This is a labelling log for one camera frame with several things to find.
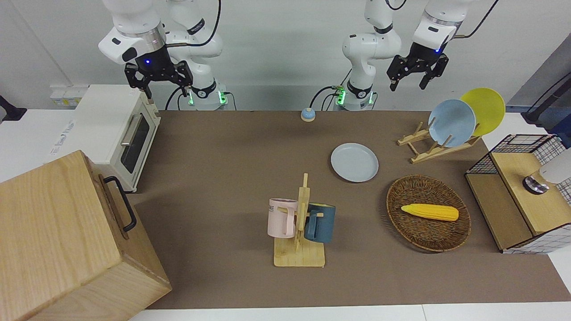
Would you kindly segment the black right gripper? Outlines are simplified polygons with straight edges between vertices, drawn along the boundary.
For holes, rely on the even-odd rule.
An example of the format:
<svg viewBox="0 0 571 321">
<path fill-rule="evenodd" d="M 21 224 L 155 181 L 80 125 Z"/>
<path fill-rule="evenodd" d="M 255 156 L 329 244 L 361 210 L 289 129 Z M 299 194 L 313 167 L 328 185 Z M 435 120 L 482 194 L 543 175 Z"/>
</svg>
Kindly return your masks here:
<svg viewBox="0 0 571 321">
<path fill-rule="evenodd" d="M 148 99 L 152 98 L 151 81 L 170 81 L 181 88 L 184 97 L 188 97 L 188 89 L 194 83 L 192 72 L 187 62 L 173 63 L 165 45 L 137 57 L 135 63 L 137 65 L 126 64 L 124 67 L 127 82 L 133 89 L 145 93 Z"/>
</svg>

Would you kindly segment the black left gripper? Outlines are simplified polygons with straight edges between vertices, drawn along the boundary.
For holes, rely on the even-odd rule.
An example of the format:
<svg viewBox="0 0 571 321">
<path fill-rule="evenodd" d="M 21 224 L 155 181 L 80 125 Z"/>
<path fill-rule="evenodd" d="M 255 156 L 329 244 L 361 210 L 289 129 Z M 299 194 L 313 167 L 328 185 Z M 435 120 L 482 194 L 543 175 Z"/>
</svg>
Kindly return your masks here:
<svg viewBox="0 0 571 321">
<path fill-rule="evenodd" d="M 391 65 L 387 69 L 387 76 L 391 81 L 389 86 L 391 91 L 395 92 L 400 80 L 416 71 L 416 65 L 420 63 L 428 63 L 426 74 L 419 83 L 420 89 L 426 89 L 426 86 L 434 78 L 441 77 L 445 67 L 448 65 L 449 57 L 444 53 L 444 45 L 442 48 L 433 49 L 413 42 L 407 57 L 395 56 Z"/>
</svg>

